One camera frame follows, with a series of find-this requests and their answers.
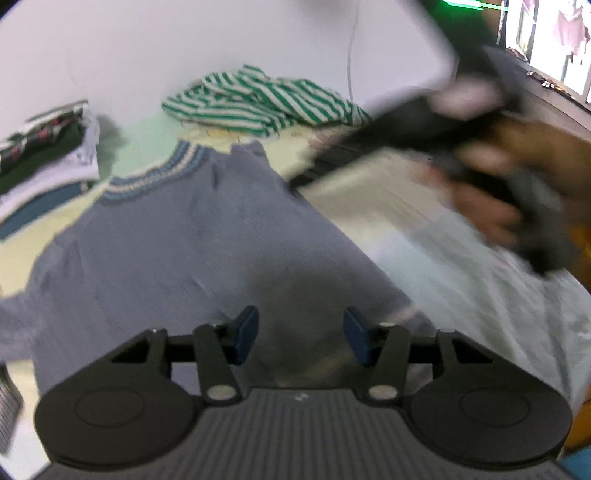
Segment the yellow baby blanket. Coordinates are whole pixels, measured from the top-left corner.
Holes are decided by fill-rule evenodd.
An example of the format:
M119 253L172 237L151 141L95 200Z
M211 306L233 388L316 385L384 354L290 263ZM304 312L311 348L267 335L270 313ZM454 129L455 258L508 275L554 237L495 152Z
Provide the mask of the yellow baby blanket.
M565 478L556 459L590 381L589 293L567 271L536 275L431 202L403 225L384 212L356 220L356 205L372 200L408 212L418 186L405 166L385 153L335 181L290 191L433 324L429 335L401 325L412 346L405 392L393 405L356 395L363 367L355 355L355 373L327 387L243 384L248 357L231 367L242 400L211 405L200 394L195 328L148 329L47 391L23 359L40 394L34 427L44 457L22 455L35 477Z

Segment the dark green folded garment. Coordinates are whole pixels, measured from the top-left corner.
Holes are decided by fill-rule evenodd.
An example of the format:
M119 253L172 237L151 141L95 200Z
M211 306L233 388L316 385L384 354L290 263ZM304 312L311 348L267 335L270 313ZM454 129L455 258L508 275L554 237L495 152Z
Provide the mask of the dark green folded garment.
M41 167L74 151L82 144L85 130L85 126L81 123L71 124L58 135L53 143L37 146L30 152L25 152L13 166L1 174L0 192L7 193L16 185L29 179Z

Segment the green white striped garment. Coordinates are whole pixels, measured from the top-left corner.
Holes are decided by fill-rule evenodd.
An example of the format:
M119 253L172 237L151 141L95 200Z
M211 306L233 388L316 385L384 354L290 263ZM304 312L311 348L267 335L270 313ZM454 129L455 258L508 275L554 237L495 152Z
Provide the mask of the green white striped garment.
M181 122L256 137L296 125L356 127L370 121L362 107L332 89L304 78L270 77L252 65L208 74L166 97L161 107Z

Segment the white folded garment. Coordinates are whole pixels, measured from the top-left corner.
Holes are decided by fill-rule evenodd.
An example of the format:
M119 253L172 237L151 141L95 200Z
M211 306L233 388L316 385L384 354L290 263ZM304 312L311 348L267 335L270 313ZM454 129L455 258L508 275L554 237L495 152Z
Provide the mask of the white folded garment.
M82 120L82 125L85 126L86 130L82 144L66 156L41 167L29 179L16 185L7 193L1 193L1 220L6 219L17 208L37 195L56 190L65 185L96 181L100 178L97 160L100 125L85 100L60 107L76 104L86 105Z

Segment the grey knit sweater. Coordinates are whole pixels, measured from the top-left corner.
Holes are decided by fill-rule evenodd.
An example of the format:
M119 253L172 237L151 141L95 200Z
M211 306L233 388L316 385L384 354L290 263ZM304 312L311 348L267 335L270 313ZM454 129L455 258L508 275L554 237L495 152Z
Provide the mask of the grey knit sweater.
M47 391L148 329L183 335L247 306L259 335L243 384L327 387L356 371L342 314L418 335L434 327L356 244L287 188L257 143L180 142L114 179L1 303L1 358L29 359Z

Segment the blue folded garment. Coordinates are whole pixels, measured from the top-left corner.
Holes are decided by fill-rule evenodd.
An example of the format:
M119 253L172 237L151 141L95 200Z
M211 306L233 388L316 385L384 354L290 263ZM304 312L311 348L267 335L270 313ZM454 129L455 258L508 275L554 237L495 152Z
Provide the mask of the blue folded garment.
M92 181L79 182L37 195L1 221L0 239L5 240L37 218L86 193L93 186Z

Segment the red plaid folded shirt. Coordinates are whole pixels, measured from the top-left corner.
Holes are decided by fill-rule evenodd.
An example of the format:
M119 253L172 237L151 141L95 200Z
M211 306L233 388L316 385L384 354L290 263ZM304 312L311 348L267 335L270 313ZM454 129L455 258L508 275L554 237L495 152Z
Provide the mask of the red plaid folded shirt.
M85 110L85 104L76 104L29 119L20 130L1 141L1 173L13 170L40 149L54 146L72 127L81 126Z

